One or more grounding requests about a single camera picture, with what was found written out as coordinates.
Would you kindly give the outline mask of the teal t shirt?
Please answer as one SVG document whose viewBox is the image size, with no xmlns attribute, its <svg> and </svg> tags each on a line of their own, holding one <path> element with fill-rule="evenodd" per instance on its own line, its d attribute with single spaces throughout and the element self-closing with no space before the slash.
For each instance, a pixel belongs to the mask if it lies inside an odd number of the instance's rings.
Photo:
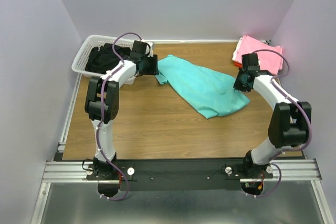
<svg viewBox="0 0 336 224">
<path fill-rule="evenodd" d="M 157 64 L 159 84 L 170 86 L 199 114 L 210 119 L 233 114 L 250 103 L 234 89 L 235 78 L 206 67 L 195 65 L 174 55 Z"/>
</svg>

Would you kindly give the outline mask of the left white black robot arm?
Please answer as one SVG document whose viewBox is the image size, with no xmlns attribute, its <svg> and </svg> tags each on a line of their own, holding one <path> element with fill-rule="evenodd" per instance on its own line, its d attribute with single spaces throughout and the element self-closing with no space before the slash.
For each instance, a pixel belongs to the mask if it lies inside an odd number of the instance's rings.
<svg viewBox="0 0 336 224">
<path fill-rule="evenodd" d="M 132 84 L 137 76 L 157 75 L 157 58 L 150 43 L 135 40 L 128 56 L 102 76 L 89 80 L 85 112 L 94 128 L 96 142 L 93 164 L 87 169 L 89 175 L 113 179 L 120 174 L 113 163 L 116 160 L 113 121 L 119 112 L 119 90 L 127 82 Z"/>
</svg>

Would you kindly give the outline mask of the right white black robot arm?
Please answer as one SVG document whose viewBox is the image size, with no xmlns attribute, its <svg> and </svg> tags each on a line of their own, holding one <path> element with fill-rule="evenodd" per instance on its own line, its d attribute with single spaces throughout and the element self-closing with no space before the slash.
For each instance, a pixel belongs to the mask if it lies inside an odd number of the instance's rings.
<svg viewBox="0 0 336 224">
<path fill-rule="evenodd" d="M 258 51 L 242 55 L 234 89 L 255 90 L 272 108 L 267 138 L 246 153 L 241 172 L 255 177 L 283 152 L 301 151 L 312 139 L 311 105 L 301 102 L 285 91 L 276 77 L 259 65 Z"/>
</svg>

